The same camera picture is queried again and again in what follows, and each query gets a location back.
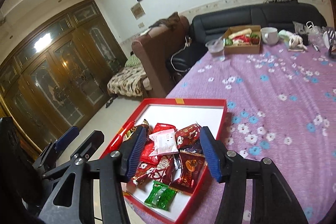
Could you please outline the long red snack bar packet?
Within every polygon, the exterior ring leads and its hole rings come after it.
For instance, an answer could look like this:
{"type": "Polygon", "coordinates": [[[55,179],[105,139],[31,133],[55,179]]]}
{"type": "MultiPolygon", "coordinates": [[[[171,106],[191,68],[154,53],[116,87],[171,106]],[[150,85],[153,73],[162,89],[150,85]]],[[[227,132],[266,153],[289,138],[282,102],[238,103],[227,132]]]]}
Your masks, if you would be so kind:
{"type": "Polygon", "coordinates": [[[153,151],[154,151],[154,142],[152,140],[148,140],[140,156],[140,161],[151,165],[157,165],[161,158],[157,155],[151,156],[150,154],[153,151]]]}

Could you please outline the green snack packet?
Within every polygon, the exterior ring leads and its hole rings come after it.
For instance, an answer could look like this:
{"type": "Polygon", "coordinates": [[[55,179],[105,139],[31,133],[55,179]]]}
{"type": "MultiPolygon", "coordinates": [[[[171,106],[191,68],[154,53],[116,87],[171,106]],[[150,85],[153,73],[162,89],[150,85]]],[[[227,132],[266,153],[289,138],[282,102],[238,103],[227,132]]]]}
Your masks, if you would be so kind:
{"type": "Polygon", "coordinates": [[[171,189],[168,185],[159,181],[154,181],[153,188],[147,199],[144,201],[144,204],[155,209],[170,211],[171,204],[176,194],[177,192],[171,189]]]}

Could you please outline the pink white snack packet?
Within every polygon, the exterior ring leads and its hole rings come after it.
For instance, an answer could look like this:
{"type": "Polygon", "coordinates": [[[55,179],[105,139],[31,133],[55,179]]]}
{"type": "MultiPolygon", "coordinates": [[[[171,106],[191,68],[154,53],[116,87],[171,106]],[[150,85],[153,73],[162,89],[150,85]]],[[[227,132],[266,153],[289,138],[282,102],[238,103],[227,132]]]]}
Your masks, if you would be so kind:
{"type": "Polygon", "coordinates": [[[179,153],[174,130],[165,130],[149,135],[149,139],[154,142],[154,151],[151,156],[173,155],[179,153]]]}

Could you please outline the small red floral snack packet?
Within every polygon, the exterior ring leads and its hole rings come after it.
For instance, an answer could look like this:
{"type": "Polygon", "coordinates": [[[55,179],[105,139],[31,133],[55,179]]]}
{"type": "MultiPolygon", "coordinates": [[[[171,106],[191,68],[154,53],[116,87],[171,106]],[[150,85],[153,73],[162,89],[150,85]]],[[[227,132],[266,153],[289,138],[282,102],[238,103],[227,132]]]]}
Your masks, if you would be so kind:
{"type": "Polygon", "coordinates": [[[175,139],[177,142],[177,148],[182,149],[189,145],[196,143],[199,139],[199,134],[201,131],[201,126],[197,123],[189,125],[185,128],[178,130],[175,133],[175,139]]]}

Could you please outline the dark purple snack packet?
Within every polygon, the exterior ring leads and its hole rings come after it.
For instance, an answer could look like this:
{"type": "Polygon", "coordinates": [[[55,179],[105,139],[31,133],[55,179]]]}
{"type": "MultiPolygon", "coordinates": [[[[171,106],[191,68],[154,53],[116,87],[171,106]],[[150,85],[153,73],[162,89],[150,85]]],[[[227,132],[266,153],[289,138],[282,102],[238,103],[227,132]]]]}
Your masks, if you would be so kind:
{"type": "Polygon", "coordinates": [[[179,150],[179,152],[187,152],[187,153],[194,153],[198,155],[203,155],[203,150],[200,143],[194,143],[192,145],[188,145],[183,147],[179,150]]]}

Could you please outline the brown gold sesame packet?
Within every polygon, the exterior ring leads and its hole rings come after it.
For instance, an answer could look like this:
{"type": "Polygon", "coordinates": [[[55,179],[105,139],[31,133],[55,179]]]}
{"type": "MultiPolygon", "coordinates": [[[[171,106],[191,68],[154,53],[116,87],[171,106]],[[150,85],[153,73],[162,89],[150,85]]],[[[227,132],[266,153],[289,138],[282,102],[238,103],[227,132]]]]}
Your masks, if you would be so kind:
{"type": "Polygon", "coordinates": [[[135,121],[132,121],[127,125],[122,141],[129,140],[139,127],[143,127],[146,130],[147,135],[151,133],[150,124],[146,119],[144,119],[139,125],[135,125],[135,121]]]}

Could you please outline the cardboard box of snacks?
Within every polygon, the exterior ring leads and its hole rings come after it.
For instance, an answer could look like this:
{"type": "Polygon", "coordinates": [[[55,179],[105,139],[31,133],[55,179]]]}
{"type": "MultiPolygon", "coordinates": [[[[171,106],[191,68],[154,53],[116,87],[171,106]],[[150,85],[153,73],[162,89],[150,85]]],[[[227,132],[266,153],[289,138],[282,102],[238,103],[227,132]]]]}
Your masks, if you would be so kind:
{"type": "Polygon", "coordinates": [[[226,55],[258,54],[261,50],[261,27],[259,25],[229,27],[222,39],[226,55]]]}

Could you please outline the red rectangular snack box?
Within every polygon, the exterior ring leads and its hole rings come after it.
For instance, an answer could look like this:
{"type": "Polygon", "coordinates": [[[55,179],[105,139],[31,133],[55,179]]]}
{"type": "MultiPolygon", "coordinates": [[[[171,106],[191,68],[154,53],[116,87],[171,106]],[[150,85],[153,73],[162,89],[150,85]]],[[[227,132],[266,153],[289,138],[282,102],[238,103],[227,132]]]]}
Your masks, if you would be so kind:
{"type": "Polygon", "coordinates": [[[172,124],[165,124],[165,123],[157,123],[152,130],[152,133],[157,133],[165,130],[174,130],[176,131],[176,127],[172,124]]]}

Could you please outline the red white gift box tray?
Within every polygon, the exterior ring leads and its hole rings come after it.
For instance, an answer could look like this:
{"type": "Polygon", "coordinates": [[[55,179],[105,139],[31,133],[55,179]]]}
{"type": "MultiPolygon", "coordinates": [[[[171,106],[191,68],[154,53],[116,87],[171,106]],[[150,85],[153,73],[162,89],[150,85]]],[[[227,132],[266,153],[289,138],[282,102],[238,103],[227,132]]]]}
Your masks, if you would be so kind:
{"type": "Polygon", "coordinates": [[[200,152],[182,149],[196,145],[203,126],[220,139],[226,112],[226,100],[143,100],[103,153],[107,155],[131,138],[132,129],[143,126],[147,130],[146,145],[123,192],[125,200],[155,222],[186,223],[209,169],[200,152]],[[159,208],[157,201],[152,206],[145,202],[158,183],[175,192],[167,209],[159,208]]]}

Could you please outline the leopard print blanket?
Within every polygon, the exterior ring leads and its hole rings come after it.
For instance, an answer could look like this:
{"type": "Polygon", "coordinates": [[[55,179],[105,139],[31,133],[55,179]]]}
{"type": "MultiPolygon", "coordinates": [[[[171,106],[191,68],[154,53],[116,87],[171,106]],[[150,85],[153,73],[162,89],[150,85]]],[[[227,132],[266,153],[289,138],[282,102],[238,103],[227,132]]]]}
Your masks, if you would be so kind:
{"type": "Polygon", "coordinates": [[[146,92],[143,80],[146,72],[142,65],[137,67],[124,67],[107,83],[107,92],[111,96],[117,94],[126,97],[143,97],[146,92]]]}

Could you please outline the wooden glass cabinet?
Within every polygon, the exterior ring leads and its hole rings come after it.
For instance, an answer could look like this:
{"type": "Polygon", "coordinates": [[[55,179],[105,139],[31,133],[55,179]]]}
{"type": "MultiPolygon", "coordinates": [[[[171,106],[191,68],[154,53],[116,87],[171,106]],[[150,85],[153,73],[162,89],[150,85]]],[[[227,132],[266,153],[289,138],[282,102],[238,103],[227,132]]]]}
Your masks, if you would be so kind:
{"type": "Polygon", "coordinates": [[[84,127],[107,102],[108,81],[126,63],[95,0],[45,21],[1,63],[1,113],[36,159],[70,127],[84,127]]]}

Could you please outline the purple floral tablecloth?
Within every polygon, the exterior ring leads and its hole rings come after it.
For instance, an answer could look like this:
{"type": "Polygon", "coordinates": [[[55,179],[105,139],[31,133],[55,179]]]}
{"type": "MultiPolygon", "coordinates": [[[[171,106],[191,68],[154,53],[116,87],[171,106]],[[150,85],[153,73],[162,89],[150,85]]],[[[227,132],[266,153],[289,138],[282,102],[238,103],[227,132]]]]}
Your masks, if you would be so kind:
{"type": "Polygon", "coordinates": [[[327,49],[204,55],[169,98],[227,102],[222,141],[244,158],[274,161],[309,223],[335,202],[335,62],[327,49]]]}

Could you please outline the white cloth bundle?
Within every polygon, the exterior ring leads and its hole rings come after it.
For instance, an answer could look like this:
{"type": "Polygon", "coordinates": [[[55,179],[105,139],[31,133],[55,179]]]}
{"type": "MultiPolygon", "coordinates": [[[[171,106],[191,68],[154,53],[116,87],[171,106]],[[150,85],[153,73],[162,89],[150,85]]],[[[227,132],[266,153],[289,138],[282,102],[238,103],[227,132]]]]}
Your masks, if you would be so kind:
{"type": "Polygon", "coordinates": [[[290,31],[281,30],[278,36],[282,42],[284,42],[288,48],[288,51],[305,52],[307,46],[303,44],[303,38],[290,31]]]}

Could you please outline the clear plastic cup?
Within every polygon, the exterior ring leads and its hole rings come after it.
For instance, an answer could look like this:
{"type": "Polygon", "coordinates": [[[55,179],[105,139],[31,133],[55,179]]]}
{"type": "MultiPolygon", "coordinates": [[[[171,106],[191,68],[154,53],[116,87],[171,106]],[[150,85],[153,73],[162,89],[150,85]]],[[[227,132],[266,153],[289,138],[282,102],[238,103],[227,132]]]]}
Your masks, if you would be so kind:
{"type": "Polygon", "coordinates": [[[206,47],[215,61],[224,61],[224,41],[221,38],[210,40],[206,42],[206,47]]]}

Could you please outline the white ceramic mug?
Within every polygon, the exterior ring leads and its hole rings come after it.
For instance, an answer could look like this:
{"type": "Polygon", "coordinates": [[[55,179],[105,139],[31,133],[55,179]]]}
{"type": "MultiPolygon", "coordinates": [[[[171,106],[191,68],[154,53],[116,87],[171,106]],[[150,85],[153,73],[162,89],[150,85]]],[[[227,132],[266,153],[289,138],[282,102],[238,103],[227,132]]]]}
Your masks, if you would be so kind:
{"type": "Polygon", "coordinates": [[[274,27],[264,27],[261,29],[262,41],[269,45],[275,46],[278,43],[278,29],[274,27]]]}

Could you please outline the clear glass bowl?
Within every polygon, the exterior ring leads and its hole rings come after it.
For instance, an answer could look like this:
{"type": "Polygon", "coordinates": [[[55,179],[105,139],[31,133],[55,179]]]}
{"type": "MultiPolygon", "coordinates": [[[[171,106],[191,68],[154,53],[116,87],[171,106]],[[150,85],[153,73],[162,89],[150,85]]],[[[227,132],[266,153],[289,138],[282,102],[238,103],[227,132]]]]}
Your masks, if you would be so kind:
{"type": "Polygon", "coordinates": [[[308,39],[310,44],[315,44],[319,47],[323,46],[322,28],[319,26],[310,26],[308,39]]]}

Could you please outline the black phone stand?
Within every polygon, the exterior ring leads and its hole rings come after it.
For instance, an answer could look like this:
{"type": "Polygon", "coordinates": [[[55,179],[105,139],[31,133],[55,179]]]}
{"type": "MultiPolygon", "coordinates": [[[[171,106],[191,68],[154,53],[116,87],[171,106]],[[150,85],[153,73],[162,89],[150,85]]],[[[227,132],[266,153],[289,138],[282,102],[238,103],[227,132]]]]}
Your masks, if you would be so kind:
{"type": "Polygon", "coordinates": [[[328,27],[324,33],[325,45],[328,49],[328,55],[335,60],[335,29],[328,27]]]}

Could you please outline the small wall plaque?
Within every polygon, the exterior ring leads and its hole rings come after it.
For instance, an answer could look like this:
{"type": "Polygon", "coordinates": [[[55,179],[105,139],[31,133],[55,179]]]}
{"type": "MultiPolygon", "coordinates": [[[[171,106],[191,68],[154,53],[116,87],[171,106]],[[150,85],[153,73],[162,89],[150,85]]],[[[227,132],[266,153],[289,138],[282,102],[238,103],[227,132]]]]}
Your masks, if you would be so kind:
{"type": "Polygon", "coordinates": [[[136,20],[145,15],[145,12],[139,2],[132,6],[130,10],[136,20]]]}

